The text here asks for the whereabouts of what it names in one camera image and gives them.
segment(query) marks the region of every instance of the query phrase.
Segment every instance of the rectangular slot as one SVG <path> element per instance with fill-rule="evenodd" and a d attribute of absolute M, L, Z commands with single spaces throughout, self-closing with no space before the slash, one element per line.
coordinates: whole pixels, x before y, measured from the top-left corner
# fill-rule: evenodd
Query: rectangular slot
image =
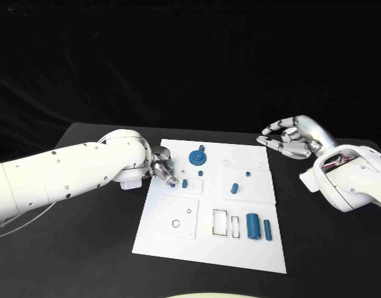
<path fill-rule="evenodd" d="M 240 238 L 240 218 L 238 216 L 231 217 L 231 222 L 232 222 L 232 238 Z"/>
<path fill-rule="evenodd" d="M 228 212 L 225 210 L 212 210 L 212 234 L 228 235 Z"/>

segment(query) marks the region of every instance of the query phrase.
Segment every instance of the black table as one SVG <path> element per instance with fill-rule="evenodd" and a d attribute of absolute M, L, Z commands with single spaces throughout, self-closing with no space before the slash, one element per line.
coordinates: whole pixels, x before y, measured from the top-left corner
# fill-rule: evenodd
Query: black table
<path fill-rule="evenodd" d="M 257 145 L 255 134 L 72 124 L 58 148 L 114 129 L 162 138 Z M 378 146 L 362 140 L 341 143 Z M 150 181 L 117 183 L 59 202 L 0 238 L 0 297 L 166 297 L 228 292 L 257 297 L 381 297 L 381 208 L 342 213 L 310 193 L 297 161 L 268 150 L 287 274 L 131 254 Z"/>

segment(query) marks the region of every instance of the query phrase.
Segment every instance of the robotic hand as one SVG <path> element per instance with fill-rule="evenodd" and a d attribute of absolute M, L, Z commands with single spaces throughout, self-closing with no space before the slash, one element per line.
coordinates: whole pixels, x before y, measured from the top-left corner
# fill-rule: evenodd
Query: robotic hand
<path fill-rule="evenodd" d="M 150 148 L 133 130 L 116 130 L 98 141 L 0 163 L 0 221 L 100 188 L 110 181 L 123 189 L 159 177 L 176 184 L 170 152 Z"/>
<path fill-rule="evenodd" d="M 283 142 L 266 135 L 286 128 Z M 332 135 L 307 116 L 273 123 L 257 141 L 294 159 L 318 159 L 299 178 L 312 192 L 320 191 L 332 206 L 348 212 L 368 203 L 381 207 L 381 153 L 365 146 L 338 145 Z"/>

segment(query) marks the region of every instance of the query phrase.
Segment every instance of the white board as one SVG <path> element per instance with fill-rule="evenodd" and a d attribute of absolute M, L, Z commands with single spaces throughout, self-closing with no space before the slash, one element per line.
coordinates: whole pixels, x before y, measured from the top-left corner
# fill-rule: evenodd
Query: white board
<path fill-rule="evenodd" d="M 188 155 L 199 145 L 205 146 L 206 162 L 195 166 Z M 286 273 L 266 147 L 180 140 L 162 140 L 162 146 L 170 150 L 179 183 L 169 187 L 152 179 L 133 253 Z M 188 188 L 182 188 L 183 179 Z M 232 183 L 240 185 L 235 194 Z M 227 236 L 212 234 L 215 209 L 227 211 Z M 248 213 L 260 216 L 260 240 L 247 237 Z M 240 238 L 232 237 L 232 217 L 238 217 Z M 271 241 L 264 237 L 266 219 Z"/>

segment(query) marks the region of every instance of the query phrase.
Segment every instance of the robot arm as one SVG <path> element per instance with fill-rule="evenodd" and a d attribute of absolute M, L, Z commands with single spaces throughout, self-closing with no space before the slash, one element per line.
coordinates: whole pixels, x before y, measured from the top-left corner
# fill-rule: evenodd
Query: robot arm
<path fill-rule="evenodd" d="M 281 143 L 266 134 L 283 127 Z M 257 141 L 290 158 L 305 159 L 315 153 L 313 168 L 299 177 L 336 209 L 348 212 L 368 203 L 381 207 L 381 153 L 368 147 L 339 146 L 318 122 L 303 115 L 271 124 L 261 134 Z"/>
<path fill-rule="evenodd" d="M 131 130 L 116 130 L 98 143 L 82 143 L 0 163 L 0 221 L 110 181 L 120 182 L 123 189 L 140 187 L 142 178 L 149 176 L 175 184 L 170 170 L 169 150 L 152 150 Z"/>

